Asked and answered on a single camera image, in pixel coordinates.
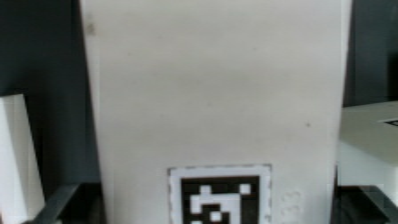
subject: white board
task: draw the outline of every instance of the white board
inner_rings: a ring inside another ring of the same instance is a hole
[[[45,207],[24,95],[0,98],[0,214],[4,224],[34,219]]]
[[[273,223],[329,223],[349,5],[84,1],[111,224],[177,224],[171,168],[262,164]]]
[[[398,101],[344,109],[340,185],[376,185],[398,205],[397,136]]]

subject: dark background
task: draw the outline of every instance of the dark background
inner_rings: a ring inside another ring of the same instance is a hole
[[[0,95],[26,94],[47,197],[100,182],[77,0],[0,0]]]
[[[398,100],[398,0],[356,0],[345,106]]]
[[[345,106],[398,100],[398,0],[356,0]],[[0,95],[24,93],[47,197],[100,182],[77,0],[0,0]]]

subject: white cardboard box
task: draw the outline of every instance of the white cardboard box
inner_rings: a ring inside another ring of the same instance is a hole
[[[22,224],[45,207],[24,95],[0,97],[0,214]]]
[[[111,224],[180,224],[171,168],[262,164],[271,222],[329,223],[349,12],[333,0],[84,1]]]

